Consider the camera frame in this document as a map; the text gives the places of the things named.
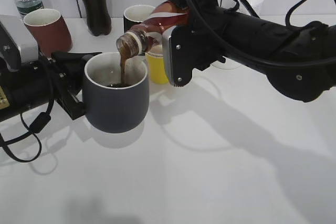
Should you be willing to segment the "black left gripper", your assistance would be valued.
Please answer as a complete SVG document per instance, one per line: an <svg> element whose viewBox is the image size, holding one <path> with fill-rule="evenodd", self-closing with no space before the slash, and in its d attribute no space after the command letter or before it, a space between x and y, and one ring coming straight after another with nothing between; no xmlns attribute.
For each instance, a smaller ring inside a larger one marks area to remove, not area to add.
<svg viewBox="0 0 336 224"><path fill-rule="evenodd" d="M50 58L39 54L39 61L45 64L51 77L54 99L72 120L85 115L85 105L77 94L82 89L85 64L98 54L56 51Z"/></svg>

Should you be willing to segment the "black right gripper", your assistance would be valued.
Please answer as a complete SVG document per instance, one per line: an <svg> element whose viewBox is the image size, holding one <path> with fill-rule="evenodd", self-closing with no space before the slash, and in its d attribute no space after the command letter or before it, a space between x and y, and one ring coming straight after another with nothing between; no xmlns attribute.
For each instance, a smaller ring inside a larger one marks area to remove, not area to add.
<svg viewBox="0 0 336 224"><path fill-rule="evenodd" d="M223 11L218 0L166 0L180 8L189 9L189 19L185 26L193 37L193 69L206 69L215 61L225 62L225 50L221 43L224 30Z"/></svg>

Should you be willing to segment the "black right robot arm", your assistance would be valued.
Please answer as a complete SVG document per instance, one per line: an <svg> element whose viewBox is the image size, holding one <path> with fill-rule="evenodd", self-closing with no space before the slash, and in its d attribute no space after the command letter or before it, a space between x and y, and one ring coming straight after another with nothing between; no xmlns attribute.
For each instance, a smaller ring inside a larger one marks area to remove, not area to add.
<svg viewBox="0 0 336 224"><path fill-rule="evenodd" d="M217 0L168 0L187 10L188 21L163 34L165 73L182 87L194 69L231 59L266 75L281 94L311 102L335 86L335 27L320 21L280 25L253 10L219 7Z"/></svg>

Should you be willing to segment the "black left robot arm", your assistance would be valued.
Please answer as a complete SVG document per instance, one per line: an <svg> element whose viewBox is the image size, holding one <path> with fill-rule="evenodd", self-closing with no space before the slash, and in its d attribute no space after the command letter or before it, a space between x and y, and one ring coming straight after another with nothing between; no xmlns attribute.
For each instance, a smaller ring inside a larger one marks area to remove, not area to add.
<svg viewBox="0 0 336 224"><path fill-rule="evenodd" d="M85 64L98 54L58 51L49 59L40 56L15 72L1 59L1 121L49 102L50 85L54 100L72 120L85 115L77 94L82 89Z"/></svg>

